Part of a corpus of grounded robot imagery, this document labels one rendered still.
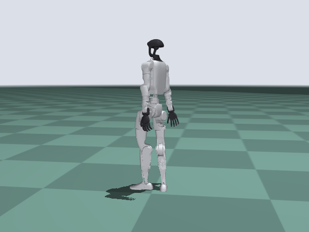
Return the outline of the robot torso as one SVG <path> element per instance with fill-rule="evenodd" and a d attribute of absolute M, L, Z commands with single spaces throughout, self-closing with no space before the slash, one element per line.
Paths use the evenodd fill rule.
<path fill-rule="evenodd" d="M 152 59 L 152 60 L 151 60 Z M 149 94 L 153 94 L 153 97 L 150 96 L 150 106 L 152 109 L 152 118 L 160 117 L 162 114 L 162 105 L 159 104 L 158 95 L 164 94 L 164 90 L 166 87 L 166 73 L 167 67 L 165 62 L 156 61 L 154 58 L 151 58 L 147 62 L 153 62 L 153 68 L 151 70 L 151 83 Z"/>

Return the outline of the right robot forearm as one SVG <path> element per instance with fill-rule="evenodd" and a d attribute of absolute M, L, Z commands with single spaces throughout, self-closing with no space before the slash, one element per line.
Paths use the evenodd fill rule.
<path fill-rule="evenodd" d="M 172 101 L 171 101 L 171 90 L 167 91 L 164 93 L 164 96 L 165 96 L 165 100 L 166 100 L 166 105 L 168 107 L 168 110 L 169 111 L 172 111 L 173 110 L 173 107 L 172 107 Z"/>

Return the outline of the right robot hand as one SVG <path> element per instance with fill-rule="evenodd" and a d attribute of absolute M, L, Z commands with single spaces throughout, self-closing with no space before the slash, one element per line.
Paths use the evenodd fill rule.
<path fill-rule="evenodd" d="M 173 107 L 173 106 L 172 106 L 172 107 Z M 168 109 L 168 108 L 167 108 L 167 109 Z M 178 124 L 179 124 L 177 115 L 174 113 L 174 107 L 173 107 L 173 110 L 172 110 L 172 111 L 169 111 L 169 110 L 168 110 L 168 113 L 169 113 L 169 116 L 168 116 L 167 123 L 169 123 L 169 119 L 170 119 L 171 127 L 172 127 L 172 121 L 173 121 L 173 126 L 175 126 L 175 124 L 177 125 L 177 122 L 178 122 Z M 177 119 L 177 122 L 176 122 L 176 119 Z M 174 120 L 175 120 L 175 124 L 174 124 Z"/>

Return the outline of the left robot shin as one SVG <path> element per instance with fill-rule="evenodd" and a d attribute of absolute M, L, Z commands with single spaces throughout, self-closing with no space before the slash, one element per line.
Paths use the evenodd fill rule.
<path fill-rule="evenodd" d="M 142 173 L 142 178 L 144 178 L 142 184 L 148 184 L 148 172 L 151 165 L 151 148 L 149 146 L 145 146 L 142 149 L 142 153 L 140 152 L 140 168 Z M 145 183 L 144 183 L 145 181 Z"/>

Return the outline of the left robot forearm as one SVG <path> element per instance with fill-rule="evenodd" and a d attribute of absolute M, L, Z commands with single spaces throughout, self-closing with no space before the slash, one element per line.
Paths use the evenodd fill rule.
<path fill-rule="evenodd" d="M 145 84 L 142 84 L 140 89 L 141 89 L 141 96 L 142 96 L 142 112 L 146 113 L 147 108 L 149 108 L 150 106 L 150 103 L 149 103 L 150 94 L 148 93 L 148 88 Z"/>

